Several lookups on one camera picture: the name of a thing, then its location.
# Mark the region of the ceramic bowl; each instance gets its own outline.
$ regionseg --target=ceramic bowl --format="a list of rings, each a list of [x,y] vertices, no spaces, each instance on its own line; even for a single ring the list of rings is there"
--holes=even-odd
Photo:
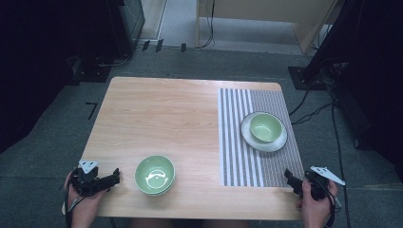
[[[250,131],[259,142],[271,143],[281,135],[281,123],[272,114],[259,113],[252,118]]]
[[[161,195],[171,187],[175,168],[169,158],[153,155],[140,162],[134,179],[139,189],[147,195]]]

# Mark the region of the white plate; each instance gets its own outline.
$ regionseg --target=white plate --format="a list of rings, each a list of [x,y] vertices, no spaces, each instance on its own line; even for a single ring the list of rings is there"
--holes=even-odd
[[[250,146],[262,152],[275,152],[277,150],[280,150],[285,145],[285,143],[287,143],[287,137],[288,137],[287,130],[285,129],[284,123],[282,123],[281,120],[279,120],[281,124],[281,134],[279,135],[278,139],[276,139],[274,142],[261,143],[255,140],[255,138],[253,137],[249,129],[250,123],[252,118],[260,113],[264,112],[253,112],[247,115],[245,119],[243,119],[242,123],[240,124],[240,130],[243,138]]]
[[[151,196],[151,197],[160,196],[160,195],[166,193],[169,189],[171,189],[172,184],[174,183],[174,181],[175,181],[175,176],[174,176],[174,180],[172,180],[172,182],[169,184],[169,186],[167,186],[165,188],[165,190],[163,190],[162,192],[155,193],[155,194],[149,194],[149,193],[145,193],[145,194],[148,195],[148,196]]]

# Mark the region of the black and white striped mat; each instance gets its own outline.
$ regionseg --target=black and white striped mat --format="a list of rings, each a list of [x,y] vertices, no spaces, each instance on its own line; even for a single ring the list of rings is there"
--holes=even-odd
[[[221,184],[226,186],[289,187],[286,168],[297,178],[303,167],[281,91],[220,88],[218,96]],[[288,133],[287,143],[273,153],[260,152],[243,139],[240,124],[248,114],[277,116]]]

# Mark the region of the human hand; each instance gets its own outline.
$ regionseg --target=human hand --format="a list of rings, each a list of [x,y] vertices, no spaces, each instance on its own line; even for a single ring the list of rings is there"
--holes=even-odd
[[[329,192],[337,195],[337,186],[329,180]],[[302,211],[302,224],[304,228],[322,228],[326,218],[330,215],[330,202],[327,198],[316,201],[311,196],[311,184],[304,180],[302,183],[303,199],[298,202],[297,208]]]
[[[65,180],[65,189],[67,189],[68,178],[70,177],[70,173],[68,173]],[[67,199],[67,209],[71,207],[71,204],[76,200],[76,202],[80,201],[74,209],[71,211],[72,213],[72,228],[87,228],[91,225],[92,221],[95,220],[95,217],[98,213],[98,207],[100,201],[107,190],[103,190],[98,192],[93,197],[87,197],[80,201],[82,197],[79,196],[74,187],[70,184],[68,186],[68,199]]]

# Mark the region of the plate rim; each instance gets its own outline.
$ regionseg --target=plate rim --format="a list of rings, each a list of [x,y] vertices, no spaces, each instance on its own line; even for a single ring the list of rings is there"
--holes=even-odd
[[[261,143],[258,142],[256,140],[254,140],[254,138],[252,137],[252,133],[249,130],[249,127],[247,127],[246,125],[248,123],[250,123],[250,121],[252,120],[252,118],[260,113],[266,113],[266,114],[270,114],[272,116],[274,116],[275,118],[278,119],[278,121],[281,124],[281,129],[282,129],[282,133],[281,135],[278,137],[277,140],[273,141],[273,142],[268,142],[268,143]],[[249,134],[251,135],[251,137],[246,137],[245,135],[247,134],[247,132],[249,132]],[[240,133],[243,137],[243,139],[246,141],[246,143],[248,145],[250,145],[252,148],[257,149],[258,151],[264,152],[264,153],[273,153],[276,152],[278,150],[280,150],[288,141],[288,132],[287,132],[287,128],[285,128],[284,123],[279,119],[279,117],[277,117],[276,115],[274,115],[273,113],[269,113],[269,112],[265,112],[265,111],[256,111],[256,112],[251,112],[248,115],[246,115],[242,122],[240,123]],[[276,143],[278,142],[278,140],[283,139],[283,142],[280,143]]]

